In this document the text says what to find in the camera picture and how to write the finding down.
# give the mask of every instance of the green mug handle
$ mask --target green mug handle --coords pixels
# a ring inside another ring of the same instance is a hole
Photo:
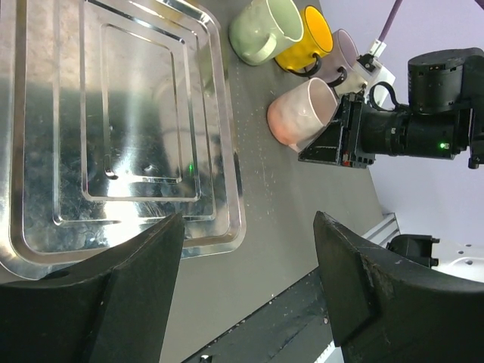
[[[269,34],[264,46],[254,54],[244,53],[244,57],[250,59],[253,63],[261,63],[267,59],[269,55],[274,51],[275,46],[278,44],[278,40],[274,34]]]

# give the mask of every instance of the black mug handle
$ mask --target black mug handle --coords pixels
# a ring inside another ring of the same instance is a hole
[[[335,79],[333,82],[329,82],[327,85],[329,85],[331,88],[337,87],[341,83],[346,81],[346,78],[348,77],[348,72],[346,71],[346,68],[341,66],[338,68],[338,72],[341,73],[341,75]]]
[[[292,74],[295,74],[296,76],[299,76],[299,77],[308,77],[309,78],[309,77],[314,76],[321,69],[322,62],[321,62],[321,57],[319,56],[318,53],[314,53],[312,56],[313,56],[313,58],[316,58],[316,62],[315,62],[315,65],[310,70],[308,70],[307,72],[299,73],[295,70],[289,70],[289,71]]]

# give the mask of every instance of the yellow mug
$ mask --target yellow mug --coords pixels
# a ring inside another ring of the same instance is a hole
[[[300,14],[304,26],[302,39],[280,53],[275,60],[283,70],[298,76],[310,77],[320,70],[320,59],[333,50],[333,36],[326,19],[317,8],[308,6],[301,10]],[[309,71],[297,72],[313,63],[315,65]]]

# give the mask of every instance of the white wall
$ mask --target white wall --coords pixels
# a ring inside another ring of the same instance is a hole
[[[380,35],[390,0],[321,0],[331,29],[346,29],[360,53]],[[408,59],[446,48],[484,49],[484,11],[474,0],[404,0],[380,60],[408,102]],[[378,157],[371,175],[384,209],[396,212],[402,233],[434,234],[484,245],[484,166],[467,169],[468,152],[453,161]]]

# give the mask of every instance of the cup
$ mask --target cup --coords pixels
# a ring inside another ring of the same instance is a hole
[[[303,33],[293,0],[253,0],[228,29],[235,53],[251,66],[271,60],[300,41]]]
[[[331,88],[342,85],[349,73],[354,73],[356,58],[358,49],[351,36],[344,29],[339,29],[333,33],[333,51],[321,59],[321,70],[315,76],[323,79]]]
[[[286,49],[275,61],[286,71],[301,77],[314,76],[321,68],[321,58],[333,50],[333,36],[326,19],[314,6],[307,6],[300,11],[304,35],[300,42]],[[310,70],[299,73],[301,70],[315,63]]]
[[[283,94],[267,110],[268,126],[282,144],[300,152],[301,141],[314,138],[330,123],[338,100],[325,81],[311,78]]]

